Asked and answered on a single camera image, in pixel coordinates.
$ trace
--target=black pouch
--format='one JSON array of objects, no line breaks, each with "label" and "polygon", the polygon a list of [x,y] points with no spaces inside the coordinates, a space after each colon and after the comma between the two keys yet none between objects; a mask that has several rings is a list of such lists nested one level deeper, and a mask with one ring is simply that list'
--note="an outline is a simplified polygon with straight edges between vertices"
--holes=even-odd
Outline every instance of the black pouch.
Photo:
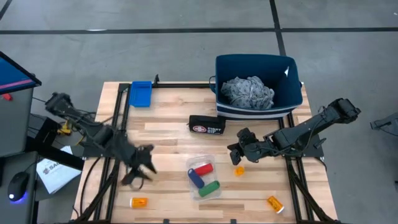
[{"label": "black pouch", "polygon": [[225,118],[191,115],[189,116],[189,130],[196,133],[223,134]]}]

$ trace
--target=blue bin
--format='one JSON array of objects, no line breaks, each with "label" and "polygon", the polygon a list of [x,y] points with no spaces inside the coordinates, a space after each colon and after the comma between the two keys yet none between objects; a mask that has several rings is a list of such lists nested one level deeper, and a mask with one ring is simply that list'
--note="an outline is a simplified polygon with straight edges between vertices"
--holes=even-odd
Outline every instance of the blue bin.
[{"label": "blue bin", "polygon": [[[221,93],[224,82],[235,77],[259,77],[275,92],[274,105],[267,110],[249,110],[229,104]],[[210,85],[216,93],[217,115],[227,119],[277,119],[288,115],[303,103],[301,82],[294,59],[279,55],[231,54],[216,58],[216,83]]]}]

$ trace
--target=monitor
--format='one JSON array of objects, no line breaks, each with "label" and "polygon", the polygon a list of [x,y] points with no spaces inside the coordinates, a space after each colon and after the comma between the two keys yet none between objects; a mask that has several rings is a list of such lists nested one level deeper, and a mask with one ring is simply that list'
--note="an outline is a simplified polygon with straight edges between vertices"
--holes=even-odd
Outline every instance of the monitor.
[{"label": "monitor", "polygon": [[0,94],[41,86],[42,82],[0,51]]}]

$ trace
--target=blue tray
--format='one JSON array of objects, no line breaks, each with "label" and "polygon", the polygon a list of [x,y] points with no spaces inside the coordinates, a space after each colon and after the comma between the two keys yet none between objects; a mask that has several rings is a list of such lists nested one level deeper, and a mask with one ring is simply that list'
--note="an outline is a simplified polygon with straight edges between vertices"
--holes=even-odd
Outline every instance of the blue tray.
[{"label": "blue tray", "polygon": [[149,107],[151,94],[151,81],[135,81],[131,84],[129,104],[134,107]]}]

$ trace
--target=green cylinder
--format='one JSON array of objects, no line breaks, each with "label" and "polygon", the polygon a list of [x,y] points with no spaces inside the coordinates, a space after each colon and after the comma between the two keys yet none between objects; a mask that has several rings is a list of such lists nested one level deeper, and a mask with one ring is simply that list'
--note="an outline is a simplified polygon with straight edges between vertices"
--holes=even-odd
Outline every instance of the green cylinder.
[{"label": "green cylinder", "polygon": [[210,184],[202,187],[201,189],[199,189],[199,195],[201,197],[204,197],[204,196],[212,193],[213,191],[219,189],[219,187],[220,187],[220,183],[217,180],[215,180],[212,183],[210,183]]}]

